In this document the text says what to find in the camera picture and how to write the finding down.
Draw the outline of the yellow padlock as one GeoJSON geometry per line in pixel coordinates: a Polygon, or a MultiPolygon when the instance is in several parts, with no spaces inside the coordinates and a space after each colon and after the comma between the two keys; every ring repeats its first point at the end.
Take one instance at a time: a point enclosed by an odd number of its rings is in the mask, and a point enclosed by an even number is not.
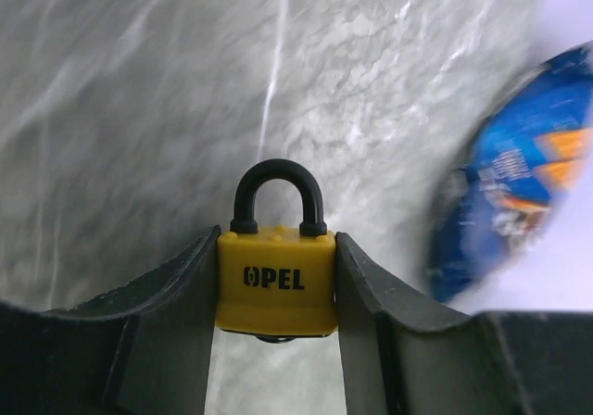
{"type": "Polygon", "coordinates": [[[273,344],[336,331],[335,235],[324,221],[321,188],[307,169],[275,158],[248,170],[235,192],[230,229],[217,248],[219,329],[273,344]],[[256,222],[257,192],[272,180],[298,190],[303,211],[298,227],[256,222]]]}

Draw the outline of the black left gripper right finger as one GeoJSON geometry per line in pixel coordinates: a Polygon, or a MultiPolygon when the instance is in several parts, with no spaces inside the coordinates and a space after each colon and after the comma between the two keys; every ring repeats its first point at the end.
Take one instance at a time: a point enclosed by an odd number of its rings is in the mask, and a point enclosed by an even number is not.
{"type": "Polygon", "coordinates": [[[336,238],[336,302],[347,412],[359,415],[588,414],[592,317],[467,316],[336,238]]]}

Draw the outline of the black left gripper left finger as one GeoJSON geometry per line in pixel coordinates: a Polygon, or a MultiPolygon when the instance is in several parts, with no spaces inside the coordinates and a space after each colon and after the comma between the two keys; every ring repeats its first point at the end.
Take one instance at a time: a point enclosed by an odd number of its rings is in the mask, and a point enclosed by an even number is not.
{"type": "Polygon", "coordinates": [[[5,414],[200,414],[217,293],[218,228],[75,308],[1,306],[5,414]]]}

